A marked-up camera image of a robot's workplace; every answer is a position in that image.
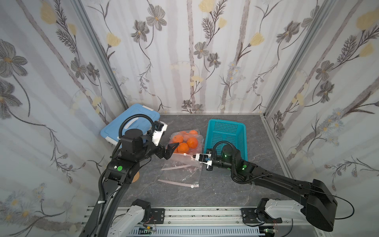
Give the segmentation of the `clear zip-top bag front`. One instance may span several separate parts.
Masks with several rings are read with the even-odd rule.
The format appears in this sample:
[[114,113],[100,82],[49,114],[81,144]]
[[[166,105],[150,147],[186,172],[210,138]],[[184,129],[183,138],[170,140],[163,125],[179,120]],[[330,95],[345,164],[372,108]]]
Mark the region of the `clear zip-top bag front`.
[[192,155],[173,154],[161,169],[159,182],[198,188],[202,171],[202,163],[196,161]]

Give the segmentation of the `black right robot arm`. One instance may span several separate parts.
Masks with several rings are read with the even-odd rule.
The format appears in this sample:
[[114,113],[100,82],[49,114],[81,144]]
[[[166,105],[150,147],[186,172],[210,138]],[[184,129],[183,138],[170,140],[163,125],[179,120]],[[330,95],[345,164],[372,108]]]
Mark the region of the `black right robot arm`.
[[303,219],[320,230],[333,231],[338,202],[322,181],[307,182],[273,173],[244,160],[240,151],[227,141],[218,142],[211,151],[193,158],[205,164],[208,171],[213,167],[229,169],[232,180],[240,185],[255,184],[288,197],[288,201],[261,202],[259,211],[270,218]]

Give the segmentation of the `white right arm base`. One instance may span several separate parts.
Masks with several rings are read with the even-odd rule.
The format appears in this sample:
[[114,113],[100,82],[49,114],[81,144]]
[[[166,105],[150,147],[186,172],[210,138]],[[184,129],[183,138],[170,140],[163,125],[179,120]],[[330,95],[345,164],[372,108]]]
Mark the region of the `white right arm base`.
[[283,218],[306,221],[302,214],[303,206],[291,200],[276,200],[263,198],[257,207],[241,209],[244,224],[274,224],[282,223]]

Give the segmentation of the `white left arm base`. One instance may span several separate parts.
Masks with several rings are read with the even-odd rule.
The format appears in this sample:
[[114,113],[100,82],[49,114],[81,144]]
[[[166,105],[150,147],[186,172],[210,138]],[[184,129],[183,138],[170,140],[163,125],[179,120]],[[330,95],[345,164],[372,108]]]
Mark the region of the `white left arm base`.
[[137,199],[125,214],[118,215],[121,219],[113,224],[108,232],[108,237],[126,237],[134,231],[137,225],[142,225],[137,231],[140,234],[153,234],[157,231],[157,224],[163,224],[165,208],[152,208],[151,203]]

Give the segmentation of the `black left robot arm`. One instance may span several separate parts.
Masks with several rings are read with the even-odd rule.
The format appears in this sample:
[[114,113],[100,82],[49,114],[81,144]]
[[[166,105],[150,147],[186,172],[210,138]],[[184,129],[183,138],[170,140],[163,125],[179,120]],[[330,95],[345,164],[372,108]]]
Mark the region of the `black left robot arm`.
[[[150,126],[147,132],[124,127],[135,118],[144,118]],[[119,127],[119,141],[111,155],[111,161],[100,175],[98,181],[99,198],[81,232],[82,237],[105,237],[119,206],[121,198],[128,190],[133,178],[141,168],[141,161],[153,155],[162,159],[170,159],[178,143],[167,147],[160,144],[161,137],[167,130],[167,124],[154,121],[144,114],[128,117]]]

